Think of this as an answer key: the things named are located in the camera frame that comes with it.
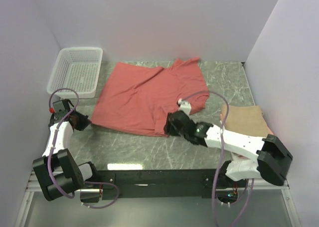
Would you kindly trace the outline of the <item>red t-shirt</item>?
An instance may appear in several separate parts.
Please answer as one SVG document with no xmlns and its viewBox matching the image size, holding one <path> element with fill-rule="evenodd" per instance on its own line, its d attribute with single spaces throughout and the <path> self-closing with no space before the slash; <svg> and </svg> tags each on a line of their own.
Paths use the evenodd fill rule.
<svg viewBox="0 0 319 227">
<path fill-rule="evenodd" d="M 142 67 L 118 62 L 99 96 L 92 123 L 144 136 L 165 136 L 168 113 L 187 99 L 190 114 L 205 107 L 209 98 L 199 58 L 176 59 L 170 67 Z"/>
</svg>

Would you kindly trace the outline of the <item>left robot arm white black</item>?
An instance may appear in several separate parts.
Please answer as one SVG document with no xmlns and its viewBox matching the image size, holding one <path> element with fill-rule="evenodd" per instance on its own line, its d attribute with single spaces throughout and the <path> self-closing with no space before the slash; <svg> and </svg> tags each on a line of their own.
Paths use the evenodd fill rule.
<svg viewBox="0 0 319 227">
<path fill-rule="evenodd" d="M 74 131 L 83 131 L 91 124 L 88 116 L 77 112 L 69 99 L 53 102 L 50 113 L 50 135 L 46 149 L 42 157 L 32 163 L 42 193 L 48 201 L 63 196 L 51 176 L 70 197 L 74 197 L 74 192 L 84 185 L 94 188 L 100 181 L 92 162 L 77 165 L 67 149 Z"/>
</svg>

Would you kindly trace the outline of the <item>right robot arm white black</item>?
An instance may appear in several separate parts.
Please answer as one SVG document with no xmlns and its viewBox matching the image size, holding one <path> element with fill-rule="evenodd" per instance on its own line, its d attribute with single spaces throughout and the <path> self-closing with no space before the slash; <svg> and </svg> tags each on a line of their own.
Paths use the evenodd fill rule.
<svg viewBox="0 0 319 227">
<path fill-rule="evenodd" d="M 164 132 L 169 136 L 182 136 L 195 145 L 237 154 L 236 159 L 225 162 L 220 169 L 219 182 L 226 187 L 243 179 L 263 179 L 283 186 L 293 160 L 293 155 L 275 135 L 254 137 L 221 130 L 210 123 L 195 123 L 183 111 L 168 114 Z"/>
</svg>

